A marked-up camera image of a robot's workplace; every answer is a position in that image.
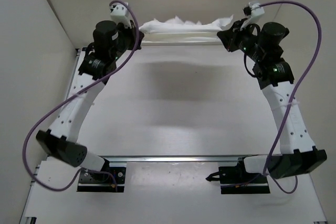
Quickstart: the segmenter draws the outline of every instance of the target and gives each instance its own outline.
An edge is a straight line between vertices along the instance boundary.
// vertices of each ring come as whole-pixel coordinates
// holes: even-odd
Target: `table surface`
[[[98,155],[266,154],[276,126],[243,56],[222,46],[146,46],[98,95],[78,142]],[[33,186],[25,215],[40,223],[313,223],[325,221],[309,175],[285,195],[221,195],[217,163],[128,163],[125,192],[53,193]],[[41,164],[62,187],[76,168]],[[294,178],[279,181],[290,190]]]

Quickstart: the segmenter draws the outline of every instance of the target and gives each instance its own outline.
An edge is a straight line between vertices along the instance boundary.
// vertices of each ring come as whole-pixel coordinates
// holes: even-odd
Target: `white cloth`
[[[210,24],[201,22],[182,21],[179,17],[160,22],[156,19],[149,21],[139,28],[145,34],[146,42],[214,42],[220,41],[217,32],[222,31],[231,23],[230,18],[219,18]]]

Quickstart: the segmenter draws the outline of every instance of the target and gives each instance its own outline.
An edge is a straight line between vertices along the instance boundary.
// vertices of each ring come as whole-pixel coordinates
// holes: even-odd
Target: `purple cable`
[[[107,74],[106,76],[102,77],[101,79],[95,81],[94,83],[88,85],[87,87],[83,88],[82,90],[78,91],[76,94],[74,94],[73,96],[69,97],[68,99],[66,99],[64,102],[60,103],[59,105],[57,105],[56,107],[54,107],[52,110],[50,110],[47,114],[45,114],[40,120],[38,120],[38,122],[30,129],[30,131],[28,132],[25,141],[23,143],[23,149],[22,149],[22,159],[23,159],[23,164],[26,168],[27,173],[29,174],[29,176],[36,182],[38,183],[40,186],[49,189],[51,191],[65,191],[66,189],[68,189],[76,180],[76,177],[78,176],[79,172],[82,170],[79,169],[75,176],[73,177],[73,179],[71,180],[71,182],[64,188],[52,188],[48,185],[46,185],[45,183],[43,183],[41,180],[39,180],[34,173],[30,170],[29,165],[28,165],[28,161],[27,161],[27,145],[28,145],[28,141],[31,137],[31,135],[33,134],[34,130],[37,129],[37,127],[45,120],[47,119],[49,116],[51,116],[54,112],[56,112],[58,109],[60,109],[62,106],[66,105],[67,103],[69,103],[70,101],[72,101],[73,99],[75,99],[79,94],[84,93],[85,91],[89,90],[90,88],[92,88],[93,86],[97,85],[99,82],[103,82],[105,80],[107,80],[109,77],[111,77],[112,75],[114,75],[115,73],[117,73],[120,69],[122,69],[125,64],[132,58],[134,52],[136,51],[138,45],[139,45],[139,39],[140,39],[140,33],[139,33],[139,24],[138,21],[136,20],[136,17],[133,13],[133,11],[127,6],[127,4],[123,1],[120,0],[113,0],[110,3],[110,6],[114,3],[120,3],[123,6],[126,7],[126,9],[130,12],[133,20],[134,20],[134,24],[135,24],[135,35],[136,35],[136,39],[135,39],[135,43],[134,43],[134,47],[132,49],[132,51],[130,52],[129,56],[126,58],[126,60],[113,72]],[[91,171],[91,172],[96,172],[96,173],[107,173],[107,172],[99,172],[99,171]],[[115,183],[116,187],[117,187],[117,183],[115,181],[115,178],[113,177],[113,182]]]
[[[306,75],[308,74],[309,70],[313,66],[313,64],[314,64],[314,62],[316,60],[316,57],[317,57],[317,55],[319,53],[319,50],[320,50],[320,47],[321,47],[321,41],[322,41],[322,28],[321,28],[320,21],[317,18],[316,14],[309,7],[307,7],[306,5],[304,5],[302,3],[295,2],[295,1],[290,1],[290,0],[280,0],[280,1],[268,2],[268,3],[261,4],[260,7],[264,7],[264,6],[268,6],[268,5],[274,5],[274,4],[292,4],[292,5],[296,5],[296,6],[302,7],[307,12],[309,12],[309,14],[313,17],[313,19],[314,19],[314,21],[316,23],[317,32],[318,32],[318,39],[317,39],[317,44],[316,44],[316,49],[315,49],[314,55],[311,58],[308,66],[305,69],[305,71],[303,72],[302,76],[300,77],[300,79],[296,83],[296,85],[295,85],[295,87],[294,87],[294,89],[292,91],[292,94],[289,97],[287,109],[286,109],[284,117],[283,117],[283,119],[281,121],[279,130],[278,130],[278,134],[277,134],[277,136],[276,136],[276,138],[275,138],[275,140],[273,142],[273,145],[272,145],[272,147],[271,147],[271,149],[270,149],[270,151],[269,151],[269,153],[267,155],[267,158],[266,158],[266,162],[265,162],[265,166],[264,166],[264,170],[263,170],[263,176],[267,176],[268,175],[268,174],[266,174],[267,166],[268,166],[268,164],[270,162],[270,159],[272,157],[274,149],[275,149],[275,147],[277,146],[277,144],[279,142],[279,139],[280,139],[280,136],[282,134],[282,131],[284,130],[285,123],[286,123],[286,120],[287,120],[288,115],[289,115],[289,111],[290,111],[290,108],[291,108],[291,103],[293,101],[294,95],[295,95],[296,91],[298,90],[299,86],[301,85],[301,82],[303,81],[303,79],[306,77]],[[223,186],[223,187],[234,187],[234,186],[247,185],[247,184],[251,183],[253,180],[255,180],[257,177],[259,177],[259,175],[260,174],[258,174],[256,177],[254,177],[253,179],[251,179],[248,182],[239,183],[239,184],[232,184],[232,185],[226,185],[226,186]],[[279,189],[281,191],[283,191],[285,194],[292,194],[298,188],[298,177],[297,176],[295,176],[295,186],[294,186],[294,189],[292,191],[285,191],[274,178],[272,178],[272,179],[275,182],[275,184],[279,187]]]

